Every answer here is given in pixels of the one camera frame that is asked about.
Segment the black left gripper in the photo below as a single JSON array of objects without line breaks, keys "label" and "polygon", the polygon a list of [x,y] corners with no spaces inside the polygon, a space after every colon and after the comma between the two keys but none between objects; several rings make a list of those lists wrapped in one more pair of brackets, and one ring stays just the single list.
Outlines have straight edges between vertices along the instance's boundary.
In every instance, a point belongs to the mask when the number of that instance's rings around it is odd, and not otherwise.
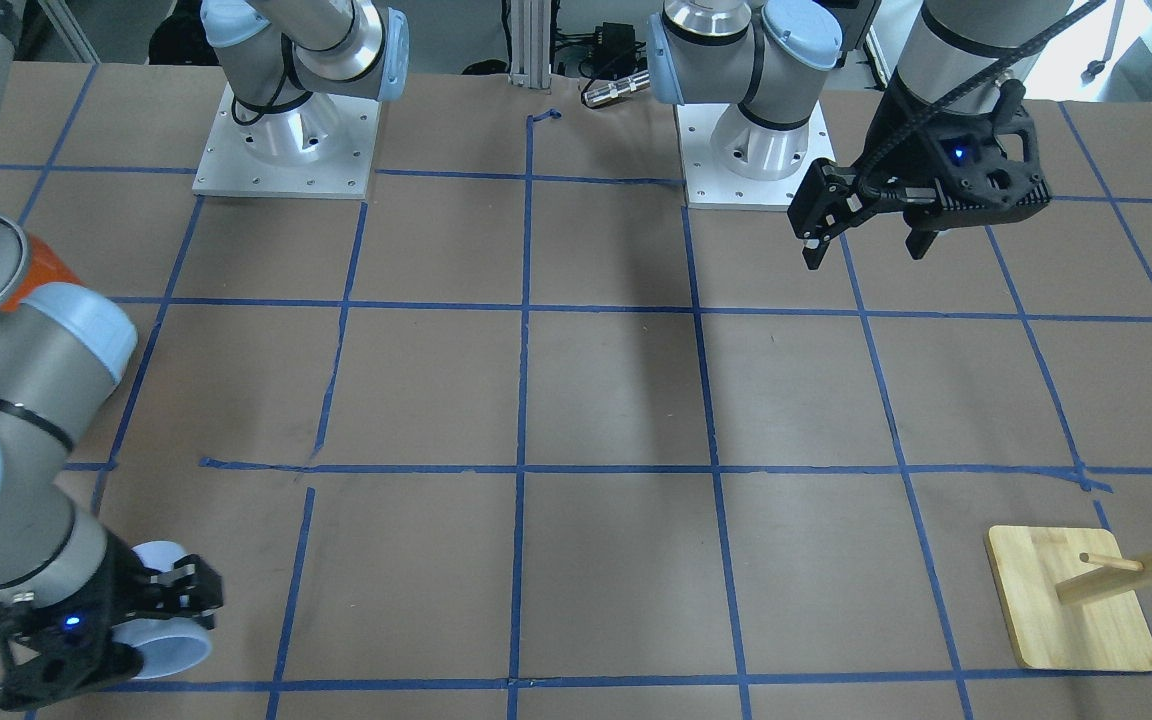
[{"label": "black left gripper", "polygon": [[806,270],[819,270],[831,241],[867,222],[877,209],[902,211],[905,250],[915,262],[947,232],[946,223],[1018,223],[1047,209],[1052,192],[1036,123],[1021,105],[1024,90],[1020,79],[1006,81],[992,108],[941,111],[890,146],[901,127],[931,108],[904,81],[892,79],[856,168],[814,159],[791,197],[788,223],[803,242]]}]

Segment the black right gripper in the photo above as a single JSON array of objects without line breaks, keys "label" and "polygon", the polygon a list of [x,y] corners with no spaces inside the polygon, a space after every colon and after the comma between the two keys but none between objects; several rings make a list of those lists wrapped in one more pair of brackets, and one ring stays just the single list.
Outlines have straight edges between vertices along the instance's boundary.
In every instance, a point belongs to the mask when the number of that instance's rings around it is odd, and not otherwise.
[{"label": "black right gripper", "polygon": [[93,577],[63,601],[0,605],[0,708],[40,708],[141,674],[145,657],[113,632],[131,607],[132,619],[191,620],[211,632],[223,602],[223,578],[200,556],[184,555],[162,570],[109,539]]}]

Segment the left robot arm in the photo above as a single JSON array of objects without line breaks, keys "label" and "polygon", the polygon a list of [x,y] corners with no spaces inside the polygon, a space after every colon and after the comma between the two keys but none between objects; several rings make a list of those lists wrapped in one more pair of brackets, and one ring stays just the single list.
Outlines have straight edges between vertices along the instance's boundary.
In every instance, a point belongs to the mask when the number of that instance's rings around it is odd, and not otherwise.
[{"label": "left robot arm", "polygon": [[710,143],[728,170],[780,181],[805,170],[787,209],[804,262],[897,213],[905,249],[938,234],[1020,223],[1052,192],[1023,101],[1033,58],[1096,9],[1071,1],[923,1],[850,162],[806,160],[810,119],[844,53],[844,26],[818,1],[666,1],[649,20],[646,68],[664,104],[719,104]]}]

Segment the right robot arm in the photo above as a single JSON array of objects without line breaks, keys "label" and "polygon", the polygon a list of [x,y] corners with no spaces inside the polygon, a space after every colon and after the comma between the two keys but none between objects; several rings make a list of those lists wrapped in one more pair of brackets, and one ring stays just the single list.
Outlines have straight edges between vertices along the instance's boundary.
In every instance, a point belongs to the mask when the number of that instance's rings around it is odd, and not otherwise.
[{"label": "right robot arm", "polygon": [[[0,108],[20,38],[0,1]],[[329,96],[389,103],[410,67],[404,15],[374,1],[205,1],[206,40],[253,156],[348,152]],[[28,249],[18,223],[0,218]],[[131,547],[56,486],[137,343],[115,302],[74,281],[0,291],[0,711],[24,712],[210,655],[223,579],[172,541]]]}]

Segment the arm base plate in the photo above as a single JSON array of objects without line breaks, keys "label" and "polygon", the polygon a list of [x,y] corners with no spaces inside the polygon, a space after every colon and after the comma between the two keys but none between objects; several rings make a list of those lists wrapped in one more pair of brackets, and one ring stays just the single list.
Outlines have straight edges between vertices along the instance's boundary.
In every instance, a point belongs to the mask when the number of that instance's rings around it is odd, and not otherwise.
[{"label": "arm base plate", "polygon": [[296,109],[241,126],[247,109],[223,88],[192,190],[232,199],[366,200],[382,105],[312,94]]},{"label": "arm base plate", "polygon": [[736,104],[680,105],[675,115],[690,209],[786,211],[809,165],[835,156],[820,104],[788,131],[756,124]]}]

